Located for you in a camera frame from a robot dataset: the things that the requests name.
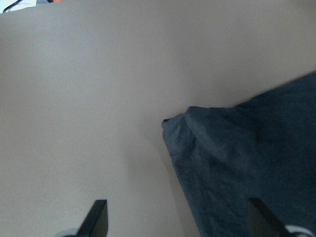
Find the white object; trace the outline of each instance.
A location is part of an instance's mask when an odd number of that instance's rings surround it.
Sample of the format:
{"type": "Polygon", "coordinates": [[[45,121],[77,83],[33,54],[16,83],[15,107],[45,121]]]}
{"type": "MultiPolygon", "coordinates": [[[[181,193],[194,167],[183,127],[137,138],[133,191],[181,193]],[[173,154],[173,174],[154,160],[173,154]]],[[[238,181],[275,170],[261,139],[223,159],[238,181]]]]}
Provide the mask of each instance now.
{"type": "Polygon", "coordinates": [[[307,234],[307,235],[315,237],[311,231],[307,230],[306,228],[300,227],[300,226],[286,225],[285,228],[290,233],[302,233],[302,234],[307,234]]]}
{"type": "MultiPolygon", "coordinates": [[[[16,0],[0,0],[0,13],[2,13],[4,9],[6,9],[8,6],[10,6],[11,4],[15,2],[16,0]]],[[[33,7],[33,6],[36,6],[36,0],[23,0],[17,5],[10,8],[7,12],[21,10],[23,8],[33,7]]]]}

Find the beige table surface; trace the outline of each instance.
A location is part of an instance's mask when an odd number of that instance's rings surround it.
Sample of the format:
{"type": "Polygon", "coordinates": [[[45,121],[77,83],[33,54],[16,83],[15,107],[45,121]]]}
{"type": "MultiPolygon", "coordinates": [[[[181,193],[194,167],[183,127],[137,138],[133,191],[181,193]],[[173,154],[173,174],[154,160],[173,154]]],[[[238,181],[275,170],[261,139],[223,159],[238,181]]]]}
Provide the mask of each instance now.
{"type": "Polygon", "coordinates": [[[316,69],[314,0],[64,0],[0,14],[0,230],[197,237],[162,140],[316,69]]]}

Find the black object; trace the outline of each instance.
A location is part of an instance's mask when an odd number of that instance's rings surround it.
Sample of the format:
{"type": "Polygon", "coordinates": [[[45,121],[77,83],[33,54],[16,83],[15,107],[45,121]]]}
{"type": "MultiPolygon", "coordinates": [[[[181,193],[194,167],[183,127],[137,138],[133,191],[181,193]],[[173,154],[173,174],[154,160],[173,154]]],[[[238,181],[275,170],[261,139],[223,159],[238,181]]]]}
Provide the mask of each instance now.
{"type": "Polygon", "coordinates": [[[12,7],[14,7],[15,5],[19,4],[22,0],[18,0],[14,3],[12,3],[10,6],[7,6],[4,10],[3,13],[5,13],[6,11],[8,11],[9,9],[11,9],[12,7]]]}
{"type": "Polygon", "coordinates": [[[106,200],[96,200],[75,236],[106,237],[108,234],[108,205],[106,200]]]}
{"type": "Polygon", "coordinates": [[[251,237],[309,237],[303,233],[290,233],[258,198],[250,198],[248,201],[247,225],[251,237]]]}

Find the dark blue fabric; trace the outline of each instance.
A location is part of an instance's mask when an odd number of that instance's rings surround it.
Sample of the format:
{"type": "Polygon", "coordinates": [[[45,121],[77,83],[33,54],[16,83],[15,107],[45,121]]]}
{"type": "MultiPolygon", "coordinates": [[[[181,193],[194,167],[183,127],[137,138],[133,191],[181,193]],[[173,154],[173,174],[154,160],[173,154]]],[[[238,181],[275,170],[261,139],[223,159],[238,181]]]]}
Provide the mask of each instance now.
{"type": "Polygon", "coordinates": [[[316,233],[316,73],[233,108],[190,107],[162,126],[202,237],[248,236],[248,198],[316,233]]]}

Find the navy cloth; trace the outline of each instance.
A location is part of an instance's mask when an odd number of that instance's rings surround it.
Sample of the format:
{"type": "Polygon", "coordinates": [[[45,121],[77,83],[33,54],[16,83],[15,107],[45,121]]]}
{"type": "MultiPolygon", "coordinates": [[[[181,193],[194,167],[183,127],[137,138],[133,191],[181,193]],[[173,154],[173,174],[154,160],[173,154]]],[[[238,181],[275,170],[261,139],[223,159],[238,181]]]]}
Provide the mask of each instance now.
{"type": "Polygon", "coordinates": [[[190,107],[162,127],[202,237],[249,236],[248,198],[316,234],[316,73],[233,108],[190,107]]]}

